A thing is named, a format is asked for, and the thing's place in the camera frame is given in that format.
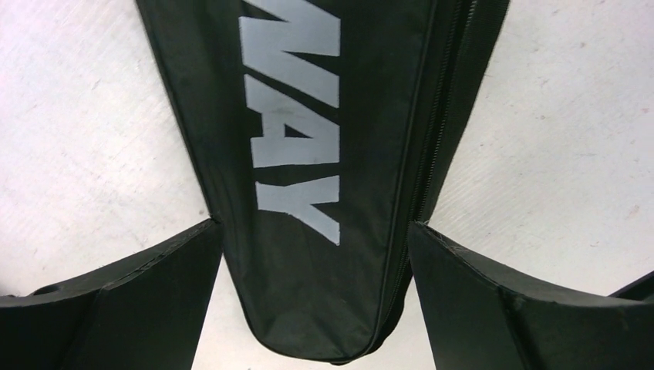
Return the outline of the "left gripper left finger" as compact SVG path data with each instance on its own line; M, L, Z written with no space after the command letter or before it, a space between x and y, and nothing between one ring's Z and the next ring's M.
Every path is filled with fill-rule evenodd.
M89 273L1 299L3 369L189 369L221 261L208 219Z

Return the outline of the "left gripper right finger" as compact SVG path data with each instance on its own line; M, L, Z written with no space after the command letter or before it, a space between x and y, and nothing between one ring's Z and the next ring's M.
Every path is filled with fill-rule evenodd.
M653 367L653 301L540 280L422 223L408 248L438 369Z

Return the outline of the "black Crossway racket bag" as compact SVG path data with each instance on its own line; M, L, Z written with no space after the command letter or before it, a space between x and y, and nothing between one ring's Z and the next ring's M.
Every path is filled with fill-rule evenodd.
M397 326L506 1L139 1L252 334L344 365Z

